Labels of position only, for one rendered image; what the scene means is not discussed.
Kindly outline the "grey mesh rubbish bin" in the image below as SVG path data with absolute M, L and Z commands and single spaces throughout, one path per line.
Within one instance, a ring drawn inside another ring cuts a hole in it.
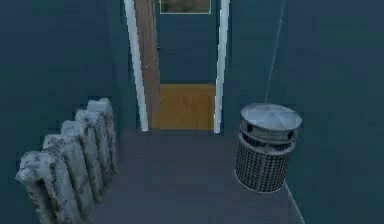
M 284 183 L 302 118 L 292 109 L 252 103 L 240 111 L 234 175 L 245 188 L 274 193 Z

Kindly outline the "white cast iron radiator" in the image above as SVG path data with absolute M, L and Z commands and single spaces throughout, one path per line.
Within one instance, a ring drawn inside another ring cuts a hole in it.
M 91 100 L 43 148 L 25 153 L 15 179 L 36 206 L 41 224 L 89 224 L 118 171 L 114 114 L 109 99 Z

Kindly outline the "framed wall picture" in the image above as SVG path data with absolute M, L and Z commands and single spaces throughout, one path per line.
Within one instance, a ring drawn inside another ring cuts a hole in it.
M 211 0 L 159 0 L 162 14 L 210 14 Z

